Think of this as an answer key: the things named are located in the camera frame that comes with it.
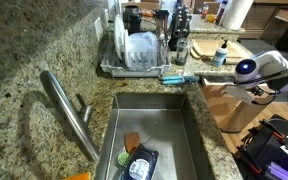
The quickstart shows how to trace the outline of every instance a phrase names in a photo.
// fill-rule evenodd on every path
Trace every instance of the glass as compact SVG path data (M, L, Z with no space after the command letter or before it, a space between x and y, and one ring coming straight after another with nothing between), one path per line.
M180 66L184 66L187 61L187 56L191 51L192 44L186 38L180 38L177 41L176 48L176 64Z

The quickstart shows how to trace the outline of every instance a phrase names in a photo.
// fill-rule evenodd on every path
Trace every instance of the faucet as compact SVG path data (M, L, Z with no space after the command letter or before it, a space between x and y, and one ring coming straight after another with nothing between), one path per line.
M73 103L66 96L64 89L50 71L43 71L40 74L40 80L58 113L64 115L65 120L67 120L65 123L69 125L68 127L70 127L77 146L89 161L96 161L99 158L99 152L87 129L92 113L91 106L87 106L82 97L77 95L78 101L82 105L80 113L78 113Z

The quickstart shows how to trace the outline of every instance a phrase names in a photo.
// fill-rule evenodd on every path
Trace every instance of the plate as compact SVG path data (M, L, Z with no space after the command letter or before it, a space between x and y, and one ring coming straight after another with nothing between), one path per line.
M128 31L127 29L125 29L124 31L124 60L125 60L125 64L127 67L130 67L131 62L130 62L130 57L129 57L129 39L128 39Z
M114 44L118 58L123 60L121 52L124 51L124 23L119 14L114 19Z

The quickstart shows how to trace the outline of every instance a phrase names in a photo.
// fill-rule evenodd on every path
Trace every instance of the blue handle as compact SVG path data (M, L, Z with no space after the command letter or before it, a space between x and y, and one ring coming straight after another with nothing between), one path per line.
M169 85L183 84L183 83L184 83L183 79L174 79L174 80L163 81L163 84L169 84Z
M179 80L183 79L183 76L165 76L162 78L163 81L168 81L168 80Z
M185 82L197 82L200 80L197 76L184 76Z

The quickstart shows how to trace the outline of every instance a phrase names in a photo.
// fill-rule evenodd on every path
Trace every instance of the kitchen sink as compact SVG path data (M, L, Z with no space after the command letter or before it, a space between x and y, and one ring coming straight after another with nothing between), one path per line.
M146 148L159 152L153 180L214 179L184 94L116 94L95 179L120 178L117 156L130 132L138 132Z

